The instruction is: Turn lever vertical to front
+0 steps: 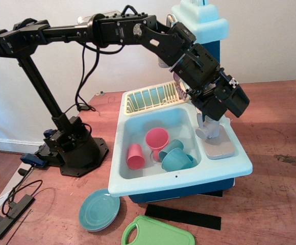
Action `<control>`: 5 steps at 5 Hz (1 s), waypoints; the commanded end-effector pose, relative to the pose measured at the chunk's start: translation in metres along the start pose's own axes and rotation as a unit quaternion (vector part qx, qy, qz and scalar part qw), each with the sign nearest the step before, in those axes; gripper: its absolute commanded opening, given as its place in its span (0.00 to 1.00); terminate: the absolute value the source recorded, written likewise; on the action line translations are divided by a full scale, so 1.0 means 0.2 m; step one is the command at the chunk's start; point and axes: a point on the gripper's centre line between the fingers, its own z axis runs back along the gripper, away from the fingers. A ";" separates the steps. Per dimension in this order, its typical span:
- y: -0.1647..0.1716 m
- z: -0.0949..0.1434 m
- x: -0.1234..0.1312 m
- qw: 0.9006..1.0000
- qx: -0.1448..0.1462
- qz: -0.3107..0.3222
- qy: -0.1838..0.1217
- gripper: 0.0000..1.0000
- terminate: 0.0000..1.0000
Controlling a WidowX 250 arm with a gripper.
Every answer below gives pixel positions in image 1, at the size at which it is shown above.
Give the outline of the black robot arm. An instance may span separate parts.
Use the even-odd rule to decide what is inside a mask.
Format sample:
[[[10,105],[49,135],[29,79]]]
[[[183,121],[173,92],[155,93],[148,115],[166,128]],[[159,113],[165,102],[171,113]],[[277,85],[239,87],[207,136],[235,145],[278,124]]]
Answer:
[[[241,116],[249,98],[232,76],[182,23],[161,24],[154,15],[122,11],[95,14],[75,26],[51,27],[47,20],[28,18],[11,31],[0,30],[0,57],[17,59],[52,116],[56,129],[44,138],[32,165],[40,162],[60,169],[62,175],[81,177],[101,166],[108,147],[94,138],[79,117],[68,118],[58,106],[31,55],[39,45],[52,42],[93,43],[96,53],[109,45],[140,44],[156,54],[188,86],[192,103],[211,119],[226,111]]]

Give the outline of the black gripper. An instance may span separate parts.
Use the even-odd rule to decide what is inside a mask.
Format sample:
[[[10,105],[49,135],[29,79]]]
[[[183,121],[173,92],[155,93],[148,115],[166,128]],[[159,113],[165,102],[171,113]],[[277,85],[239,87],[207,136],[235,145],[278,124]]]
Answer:
[[[192,104],[213,120],[220,120],[228,110],[240,117],[250,100],[238,81],[202,45],[183,47],[181,52],[171,70],[189,86],[186,94]]]

